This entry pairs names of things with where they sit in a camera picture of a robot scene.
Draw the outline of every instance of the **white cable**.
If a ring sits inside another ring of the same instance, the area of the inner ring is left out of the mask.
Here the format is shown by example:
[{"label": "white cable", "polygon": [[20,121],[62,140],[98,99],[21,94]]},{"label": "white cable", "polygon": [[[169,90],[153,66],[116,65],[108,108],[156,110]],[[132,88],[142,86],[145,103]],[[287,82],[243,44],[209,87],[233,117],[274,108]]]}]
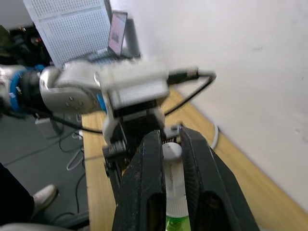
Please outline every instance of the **white cable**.
[{"label": "white cable", "polygon": [[82,151],[83,147],[81,149],[79,149],[74,156],[72,157],[72,159],[70,159],[70,161],[67,163],[66,165],[66,169],[67,171],[71,171],[73,169],[75,169],[84,159],[84,156],[82,156],[82,158],[80,158],[76,164],[74,164],[73,166],[71,166],[71,164],[73,163],[73,161],[76,159],[76,157],[78,156],[78,154]]},{"label": "white cable", "polygon": [[219,136],[219,129],[218,129],[218,125],[214,124],[214,128],[215,128],[215,135],[214,135],[214,140],[213,143],[211,145],[211,148],[214,150],[216,148],[217,142],[218,142],[218,136]]}]

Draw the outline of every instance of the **gray floor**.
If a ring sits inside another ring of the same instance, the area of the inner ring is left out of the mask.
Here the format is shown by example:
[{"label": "gray floor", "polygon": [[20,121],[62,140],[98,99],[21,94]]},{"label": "gray floor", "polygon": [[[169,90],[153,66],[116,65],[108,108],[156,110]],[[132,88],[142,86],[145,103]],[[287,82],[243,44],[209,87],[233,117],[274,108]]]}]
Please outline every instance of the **gray floor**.
[{"label": "gray floor", "polygon": [[[66,116],[76,122],[75,116]],[[64,133],[73,131],[64,128]],[[64,212],[77,212],[75,187],[80,176],[85,172],[80,164],[71,171],[66,170],[68,161],[75,154],[62,153],[58,144],[25,157],[27,154],[49,146],[57,139],[47,140],[34,124],[34,119],[26,121],[10,117],[0,118],[0,162],[23,184],[30,194],[34,194],[48,184],[55,184],[59,194],[54,202],[35,217],[36,223],[50,223],[57,215]],[[72,149],[82,145],[82,141],[74,140],[71,136],[62,142],[63,149]],[[88,210],[86,179],[83,178],[78,187],[80,212]]]}]

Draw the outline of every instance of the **dark clothing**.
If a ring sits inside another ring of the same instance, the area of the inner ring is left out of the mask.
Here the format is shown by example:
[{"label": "dark clothing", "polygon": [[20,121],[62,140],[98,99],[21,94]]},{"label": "dark clothing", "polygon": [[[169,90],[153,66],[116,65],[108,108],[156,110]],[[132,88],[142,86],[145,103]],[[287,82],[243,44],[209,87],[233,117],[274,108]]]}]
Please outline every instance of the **dark clothing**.
[{"label": "dark clothing", "polygon": [[0,225],[28,222],[34,210],[33,197],[0,163]]}]

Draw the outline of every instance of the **robotic arm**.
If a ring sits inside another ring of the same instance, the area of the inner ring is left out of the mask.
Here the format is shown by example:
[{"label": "robotic arm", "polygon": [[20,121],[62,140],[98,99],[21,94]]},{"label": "robotic arm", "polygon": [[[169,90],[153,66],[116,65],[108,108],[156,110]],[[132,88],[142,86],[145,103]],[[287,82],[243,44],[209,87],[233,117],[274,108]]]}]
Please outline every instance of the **robotic arm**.
[{"label": "robotic arm", "polygon": [[[201,88],[165,114],[161,111],[170,85],[199,77],[208,78]],[[115,231],[165,230],[165,143],[181,148],[192,231],[257,231],[235,176],[202,135],[183,125],[165,127],[166,115],[215,78],[215,73],[197,68],[171,73],[155,61],[105,66],[76,61],[63,70],[0,66],[0,113],[55,119],[55,112],[106,112],[102,134],[108,146],[103,155],[116,201]]]}]

